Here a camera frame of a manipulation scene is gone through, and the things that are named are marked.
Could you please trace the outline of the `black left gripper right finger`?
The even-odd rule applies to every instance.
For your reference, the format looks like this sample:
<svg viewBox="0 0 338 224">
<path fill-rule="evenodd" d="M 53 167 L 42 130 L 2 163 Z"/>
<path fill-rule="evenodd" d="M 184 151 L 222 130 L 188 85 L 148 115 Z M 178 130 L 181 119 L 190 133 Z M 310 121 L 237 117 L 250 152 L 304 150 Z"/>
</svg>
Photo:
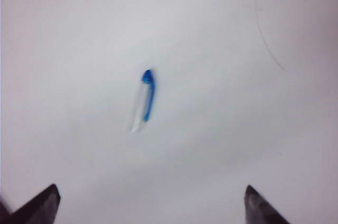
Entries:
<svg viewBox="0 0 338 224">
<path fill-rule="evenodd" d="M 246 224 L 289 224 L 289 222 L 251 185 L 245 190 Z"/>
</svg>

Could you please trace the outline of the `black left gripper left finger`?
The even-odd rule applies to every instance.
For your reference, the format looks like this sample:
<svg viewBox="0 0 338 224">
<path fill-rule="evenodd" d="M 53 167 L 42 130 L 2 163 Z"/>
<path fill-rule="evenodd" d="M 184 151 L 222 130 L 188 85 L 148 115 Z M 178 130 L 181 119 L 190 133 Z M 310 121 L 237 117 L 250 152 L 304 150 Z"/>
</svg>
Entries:
<svg viewBox="0 0 338 224">
<path fill-rule="evenodd" d="M 55 184 L 49 185 L 14 212 L 1 197 L 1 223 L 54 223 L 60 200 Z"/>
</svg>

